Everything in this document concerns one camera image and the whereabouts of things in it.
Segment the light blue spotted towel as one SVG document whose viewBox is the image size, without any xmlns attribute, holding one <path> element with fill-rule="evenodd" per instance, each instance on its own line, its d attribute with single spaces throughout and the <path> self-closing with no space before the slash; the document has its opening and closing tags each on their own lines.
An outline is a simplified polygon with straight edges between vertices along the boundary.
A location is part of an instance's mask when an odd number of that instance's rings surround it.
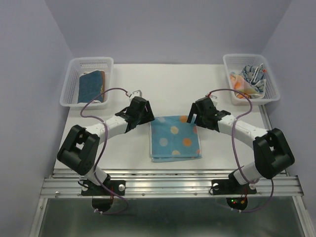
<svg viewBox="0 0 316 237">
<path fill-rule="evenodd" d="M 154 163 L 202 158 L 197 126 L 187 116 L 156 117 L 150 122 L 150 157 Z"/>
</svg>

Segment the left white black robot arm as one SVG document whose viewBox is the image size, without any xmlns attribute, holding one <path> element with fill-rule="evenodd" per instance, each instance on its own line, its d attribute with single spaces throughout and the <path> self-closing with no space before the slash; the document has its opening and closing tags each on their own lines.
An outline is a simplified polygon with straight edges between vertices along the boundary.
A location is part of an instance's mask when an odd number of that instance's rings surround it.
<svg viewBox="0 0 316 237">
<path fill-rule="evenodd" d="M 95 161 L 99 145 L 105 146 L 108 139 L 154 120 L 150 102 L 135 96 L 128 107 L 106 121 L 88 127 L 74 125 L 57 153 L 57 160 L 92 182 L 98 194 L 106 194 L 110 188 L 109 175 Z"/>
</svg>

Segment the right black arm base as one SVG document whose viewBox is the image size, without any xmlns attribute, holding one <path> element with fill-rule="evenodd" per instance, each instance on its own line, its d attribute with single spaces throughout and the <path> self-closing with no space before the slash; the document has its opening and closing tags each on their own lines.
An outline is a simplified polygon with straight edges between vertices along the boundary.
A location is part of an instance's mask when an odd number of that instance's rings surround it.
<svg viewBox="0 0 316 237">
<path fill-rule="evenodd" d="M 257 194 L 256 188 L 251 188 L 248 183 L 239 184 L 233 175 L 229 175 L 226 179 L 212 179 L 209 189 L 211 195 L 242 195 Z"/>
</svg>

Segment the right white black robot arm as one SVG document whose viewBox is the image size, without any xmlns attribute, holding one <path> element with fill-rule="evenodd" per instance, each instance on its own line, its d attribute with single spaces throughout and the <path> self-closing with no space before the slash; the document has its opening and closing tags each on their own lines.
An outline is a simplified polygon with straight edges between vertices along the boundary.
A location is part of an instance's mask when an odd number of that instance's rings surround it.
<svg viewBox="0 0 316 237">
<path fill-rule="evenodd" d="M 192 103 L 187 122 L 195 118 L 198 127 L 231 136 L 237 169 L 229 174 L 227 187 L 238 193 L 261 178 L 272 179 L 294 164 L 295 158 L 284 133 L 277 128 L 266 130 L 243 122 L 225 110 L 218 110 L 209 97 Z M 254 152 L 254 162 L 241 166 L 235 147 L 235 139 L 248 145 Z"/>
</svg>

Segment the brown orange towel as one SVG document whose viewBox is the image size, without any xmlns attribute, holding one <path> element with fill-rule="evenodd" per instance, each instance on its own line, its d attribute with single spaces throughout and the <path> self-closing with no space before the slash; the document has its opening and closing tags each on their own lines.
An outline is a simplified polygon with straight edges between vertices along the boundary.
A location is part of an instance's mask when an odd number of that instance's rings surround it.
<svg viewBox="0 0 316 237">
<path fill-rule="evenodd" d="M 83 85 L 84 102 L 89 102 L 108 88 L 108 75 L 103 70 L 84 72 L 80 76 L 80 81 Z"/>
</svg>

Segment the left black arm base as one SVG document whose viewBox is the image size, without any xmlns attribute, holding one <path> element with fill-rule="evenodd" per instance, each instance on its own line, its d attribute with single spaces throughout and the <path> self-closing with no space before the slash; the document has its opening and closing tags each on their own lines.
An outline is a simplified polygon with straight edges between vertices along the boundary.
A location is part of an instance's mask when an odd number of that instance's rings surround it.
<svg viewBox="0 0 316 237">
<path fill-rule="evenodd" d="M 111 192 L 104 189 L 102 186 L 98 186 L 87 179 L 80 179 L 78 184 L 81 186 L 82 196 L 112 196 L 113 193 L 124 196 L 125 195 L 125 180 L 112 180 L 107 178 L 103 185 L 107 187 Z"/>
</svg>

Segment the blue yellow tiger towel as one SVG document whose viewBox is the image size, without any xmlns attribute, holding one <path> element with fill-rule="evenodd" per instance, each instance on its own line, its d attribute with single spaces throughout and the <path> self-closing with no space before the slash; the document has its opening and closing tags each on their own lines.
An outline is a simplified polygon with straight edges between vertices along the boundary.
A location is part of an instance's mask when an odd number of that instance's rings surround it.
<svg viewBox="0 0 316 237">
<path fill-rule="evenodd" d="M 104 102 L 105 72 L 95 70 L 85 73 L 79 78 L 78 103 L 88 103 L 93 99 L 93 103 Z"/>
</svg>

